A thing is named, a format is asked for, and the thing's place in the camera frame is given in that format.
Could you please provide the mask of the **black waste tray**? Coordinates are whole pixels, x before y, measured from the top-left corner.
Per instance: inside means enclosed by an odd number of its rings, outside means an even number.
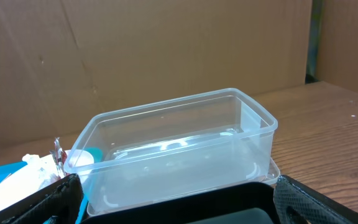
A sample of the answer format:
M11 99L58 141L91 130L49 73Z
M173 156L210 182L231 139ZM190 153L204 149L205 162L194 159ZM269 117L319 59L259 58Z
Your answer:
M83 223L280 223L273 188L251 182L88 218Z

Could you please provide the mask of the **brown cardboard backdrop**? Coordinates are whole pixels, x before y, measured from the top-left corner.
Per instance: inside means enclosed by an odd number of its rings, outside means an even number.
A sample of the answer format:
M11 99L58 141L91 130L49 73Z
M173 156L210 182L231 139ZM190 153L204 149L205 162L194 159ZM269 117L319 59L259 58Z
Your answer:
M0 149L226 87L301 85L315 1L0 1Z

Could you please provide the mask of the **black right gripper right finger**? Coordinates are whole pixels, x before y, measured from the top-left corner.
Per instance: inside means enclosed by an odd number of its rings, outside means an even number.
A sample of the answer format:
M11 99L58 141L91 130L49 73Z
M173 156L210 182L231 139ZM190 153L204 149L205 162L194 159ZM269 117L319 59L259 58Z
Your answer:
M273 201L281 223L358 224L358 213L287 175L277 179Z

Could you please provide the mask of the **red snack wrapper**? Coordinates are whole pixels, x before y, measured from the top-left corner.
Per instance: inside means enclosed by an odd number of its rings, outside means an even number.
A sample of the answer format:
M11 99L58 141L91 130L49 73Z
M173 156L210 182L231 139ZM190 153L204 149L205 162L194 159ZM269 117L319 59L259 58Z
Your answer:
M57 168L58 176L60 178L64 178L65 176L67 176L67 173L64 170L64 163L67 159L67 154L62 149L59 138L55 138L53 143L54 143L54 149L50 150L50 154L52 155L52 159Z

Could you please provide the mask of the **large white plate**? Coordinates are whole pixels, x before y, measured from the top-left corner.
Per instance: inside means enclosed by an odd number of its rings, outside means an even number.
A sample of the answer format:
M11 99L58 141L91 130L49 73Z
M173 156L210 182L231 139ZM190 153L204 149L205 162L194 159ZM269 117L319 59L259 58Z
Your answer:
M26 162L25 166L9 173L11 176L0 183L0 211L39 191Z

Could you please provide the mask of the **clear plastic waste bin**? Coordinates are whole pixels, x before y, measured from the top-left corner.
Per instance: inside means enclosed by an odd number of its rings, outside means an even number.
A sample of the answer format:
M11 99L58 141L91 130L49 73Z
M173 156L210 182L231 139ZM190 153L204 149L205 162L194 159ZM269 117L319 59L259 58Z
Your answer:
M91 217L246 182L276 183L277 120L235 88L102 113L64 170L80 177Z

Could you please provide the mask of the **white tissue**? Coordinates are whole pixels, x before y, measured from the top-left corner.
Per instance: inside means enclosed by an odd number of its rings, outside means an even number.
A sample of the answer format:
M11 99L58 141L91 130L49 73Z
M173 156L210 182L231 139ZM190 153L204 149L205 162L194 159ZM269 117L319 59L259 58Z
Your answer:
M31 179L38 190L60 179L52 155L40 157L36 154L26 154L22 160L27 163Z

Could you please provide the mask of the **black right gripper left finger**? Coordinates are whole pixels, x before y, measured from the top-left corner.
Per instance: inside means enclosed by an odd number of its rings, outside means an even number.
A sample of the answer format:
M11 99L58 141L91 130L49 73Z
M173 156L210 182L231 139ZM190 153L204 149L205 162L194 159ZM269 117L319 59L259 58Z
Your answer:
M75 224L82 200L80 178L70 174L1 210L0 224Z

